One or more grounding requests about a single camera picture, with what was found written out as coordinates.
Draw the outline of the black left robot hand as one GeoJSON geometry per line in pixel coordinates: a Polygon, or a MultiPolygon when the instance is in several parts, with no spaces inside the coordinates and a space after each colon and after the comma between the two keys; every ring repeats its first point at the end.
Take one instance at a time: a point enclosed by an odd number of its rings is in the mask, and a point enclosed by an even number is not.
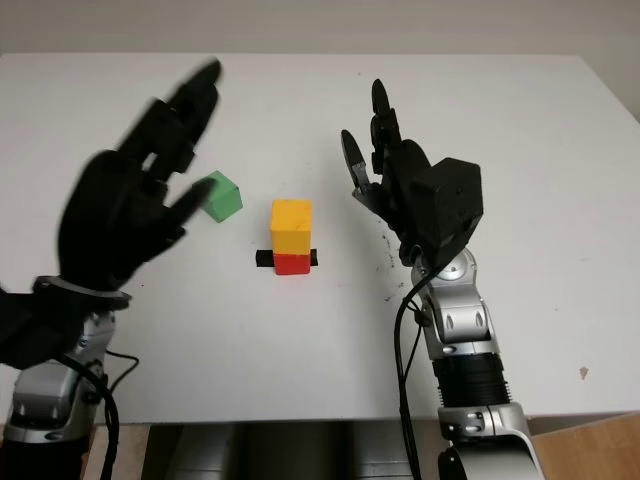
{"type": "Polygon", "coordinates": [[[120,144],[86,164],[62,215],[63,280],[117,291],[186,233],[186,222],[216,185],[205,177],[167,204],[169,180],[183,174],[213,115],[221,63],[200,66],[165,99],[153,100],[120,144]]]}

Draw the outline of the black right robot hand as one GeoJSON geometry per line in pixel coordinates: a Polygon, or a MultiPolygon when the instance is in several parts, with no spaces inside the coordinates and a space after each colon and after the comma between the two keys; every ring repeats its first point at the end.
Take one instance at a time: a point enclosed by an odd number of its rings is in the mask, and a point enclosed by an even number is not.
{"type": "Polygon", "coordinates": [[[371,166],[381,180],[369,180],[366,161],[354,136],[342,130],[342,152],[354,184],[352,196],[384,220],[397,235],[400,262],[410,267],[424,254],[424,248],[420,246],[415,213],[410,208],[409,184],[411,176],[426,168],[428,161],[415,142],[402,138],[396,111],[379,79],[372,84],[371,99],[371,166]]]}

